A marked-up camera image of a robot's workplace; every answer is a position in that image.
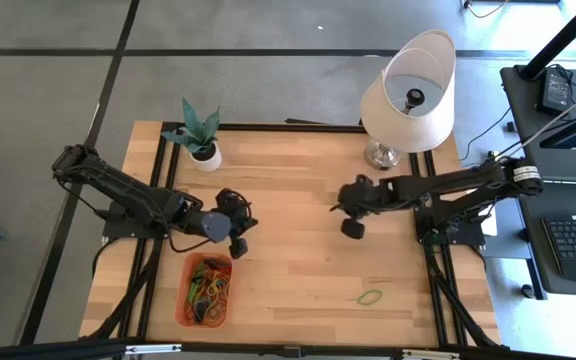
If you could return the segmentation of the black crossbar with silver brackets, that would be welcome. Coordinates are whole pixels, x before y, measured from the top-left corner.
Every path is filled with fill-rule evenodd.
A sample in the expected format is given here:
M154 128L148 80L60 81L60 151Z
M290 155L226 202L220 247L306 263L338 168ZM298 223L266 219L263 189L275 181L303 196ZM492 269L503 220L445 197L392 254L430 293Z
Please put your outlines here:
M119 356L181 353L227 353L282 357L276 344L227 344L201 342L142 342L137 338L83 339L77 341L0 347L0 360L99 360ZM436 348L299 345L306 356L386 357L392 360L576 360L511 350L507 347L444 345Z

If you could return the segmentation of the black aluminium table frame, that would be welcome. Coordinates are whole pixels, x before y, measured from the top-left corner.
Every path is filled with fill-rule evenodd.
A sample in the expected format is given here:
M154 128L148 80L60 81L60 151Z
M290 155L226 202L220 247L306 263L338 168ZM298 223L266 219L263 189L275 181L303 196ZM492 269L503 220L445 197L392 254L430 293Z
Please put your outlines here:
M175 318L184 262L191 253L227 255L226 244L176 234L174 244L119 240L99 258L80 328L97 330L124 295L130 273L154 255L154 280L137 297L129 336L148 342L435 348L454 342L448 302L429 285L411 211L370 216L361 240L340 230L330 211L339 188L369 174L366 135L356 126L226 124L218 134L221 166L196 169L187 153L162 144L159 122L137 122L124 170L143 181L192 193L207 207L223 188L252 203L259 224L248 252L233 264L230 305L218 328L190 328ZM356 299L371 289L370 306Z

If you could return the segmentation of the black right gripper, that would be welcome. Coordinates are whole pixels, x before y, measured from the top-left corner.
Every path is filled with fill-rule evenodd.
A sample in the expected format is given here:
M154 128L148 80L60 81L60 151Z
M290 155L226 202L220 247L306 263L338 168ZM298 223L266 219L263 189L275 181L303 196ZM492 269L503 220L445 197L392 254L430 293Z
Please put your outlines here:
M351 184L343 185L337 196L337 203L330 211L340 210L347 215L342 221L341 232L349 238L361 240L365 225L360 220L369 214L383 211L382 195L379 186L366 175L359 174Z

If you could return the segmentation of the thin white rod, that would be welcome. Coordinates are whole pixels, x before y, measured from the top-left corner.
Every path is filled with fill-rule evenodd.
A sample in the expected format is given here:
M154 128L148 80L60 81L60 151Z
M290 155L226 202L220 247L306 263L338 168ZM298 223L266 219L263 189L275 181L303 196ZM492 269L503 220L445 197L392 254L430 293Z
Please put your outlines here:
M533 134L531 134L528 138L522 139L520 142L520 145L519 145L519 149L516 150L515 152L519 151L520 149L523 149L524 147L527 147L531 142L533 142L535 139L537 139L542 133L549 130L555 123L560 122L564 117L566 117L574 109L576 109L576 102L573 103L566 110L561 112L559 115L554 117L548 123L541 126L537 131L535 131Z

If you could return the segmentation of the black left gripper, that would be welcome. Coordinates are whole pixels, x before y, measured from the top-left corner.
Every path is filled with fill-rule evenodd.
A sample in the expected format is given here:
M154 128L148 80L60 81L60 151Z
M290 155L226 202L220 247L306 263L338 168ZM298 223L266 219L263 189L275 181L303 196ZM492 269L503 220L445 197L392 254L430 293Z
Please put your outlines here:
M224 188L217 194L216 204L216 211L227 216L231 222L228 233L230 256L239 259L248 252L247 241L242 235L258 224L252 214L252 203L239 192Z

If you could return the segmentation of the white shade silver table lamp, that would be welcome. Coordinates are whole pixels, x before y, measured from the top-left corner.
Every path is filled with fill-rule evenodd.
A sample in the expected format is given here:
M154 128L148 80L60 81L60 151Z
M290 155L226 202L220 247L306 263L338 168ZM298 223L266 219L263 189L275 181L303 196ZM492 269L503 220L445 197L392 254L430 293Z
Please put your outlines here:
M373 144L399 156L440 146L455 122L456 48L439 29L411 39L380 70L360 102Z

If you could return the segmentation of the green plant in white pot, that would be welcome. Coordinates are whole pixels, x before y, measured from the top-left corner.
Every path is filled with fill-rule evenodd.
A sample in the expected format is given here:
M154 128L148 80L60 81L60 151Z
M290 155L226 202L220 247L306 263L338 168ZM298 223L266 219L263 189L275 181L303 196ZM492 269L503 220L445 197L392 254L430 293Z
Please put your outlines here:
M199 170L204 172L216 170L222 162L216 136L221 120L220 108L204 120L200 119L199 114L186 98L182 99L181 109L184 124L176 130L162 132L162 137L185 147Z

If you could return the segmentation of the black diagonal pole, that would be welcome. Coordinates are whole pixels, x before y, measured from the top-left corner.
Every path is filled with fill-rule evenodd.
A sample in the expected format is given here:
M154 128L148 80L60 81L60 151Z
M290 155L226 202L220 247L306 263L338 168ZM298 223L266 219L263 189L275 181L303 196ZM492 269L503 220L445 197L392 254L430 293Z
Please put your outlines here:
M519 76L526 81L534 80L575 39L576 15L519 71Z

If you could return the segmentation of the orange plastic bin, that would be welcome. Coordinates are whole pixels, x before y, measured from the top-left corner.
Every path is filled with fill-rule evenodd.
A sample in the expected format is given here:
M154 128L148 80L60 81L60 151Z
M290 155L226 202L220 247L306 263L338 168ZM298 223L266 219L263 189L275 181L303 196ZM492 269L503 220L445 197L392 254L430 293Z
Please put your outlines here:
M228 294L228 302L226 310L222 313L221 317L217 322L214 323L206 323L205 321L202 324L195 324L193 321L193 305L190 305L187 301L187 294L190 286L190 281L194 270L200 263L204 263L207 259L221 259L223 261L227 261L231 264L231 269L227 272L230 277L230 286L229 286L229 294ZM184 267L182 270L180 286L178 290L178 298L177 298L177 305L176 305L176 312L175 318L176 321L185 327L190 328L218 328L222 324L225 323L227 312L229 310L230 305L230 288L231 288L231 281L233 275L233 264L229 257L225 255L219 254L210 254L210 253L191 253L184 262Z

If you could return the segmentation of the rubber bands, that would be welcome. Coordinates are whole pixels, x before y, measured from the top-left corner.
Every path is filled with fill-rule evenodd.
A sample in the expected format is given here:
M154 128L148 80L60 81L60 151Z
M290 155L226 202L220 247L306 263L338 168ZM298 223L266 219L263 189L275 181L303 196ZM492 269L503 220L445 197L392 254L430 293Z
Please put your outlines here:
M229 282L226 280L213 281L206 289L206 297L210 302L208 311L215 310L217 312L223 310L227 306L229 294Z

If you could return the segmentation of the black power adapter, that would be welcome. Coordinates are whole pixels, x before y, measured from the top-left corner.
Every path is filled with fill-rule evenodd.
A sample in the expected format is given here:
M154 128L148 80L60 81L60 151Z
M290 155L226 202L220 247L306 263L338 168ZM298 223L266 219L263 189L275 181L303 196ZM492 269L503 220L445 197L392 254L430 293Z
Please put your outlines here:
M536 110L557 116L572 104L571 97L571 81L567 73L559 68L545 69L539 78Z

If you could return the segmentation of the black side desk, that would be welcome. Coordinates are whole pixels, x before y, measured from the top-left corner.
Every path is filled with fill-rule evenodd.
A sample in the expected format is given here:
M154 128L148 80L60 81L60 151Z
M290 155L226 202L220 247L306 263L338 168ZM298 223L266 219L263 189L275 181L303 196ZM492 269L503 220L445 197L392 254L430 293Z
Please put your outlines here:
M536 83L522 80L515 68L503 68L500 75L521 138L554 118L534 108L539 87ZM539 170L544 190L538 197L519 200L524 233L535 264L530 265L535 269L530 272L538 300L547 299L546 293L576 295L576 262L564 261L564 267L570 271L563 276L553 248L556 244L551 246L543 223L544 219L555 219L572 225L573 215L576 216L576 150L542 148L539 145L542 135L523 152Z

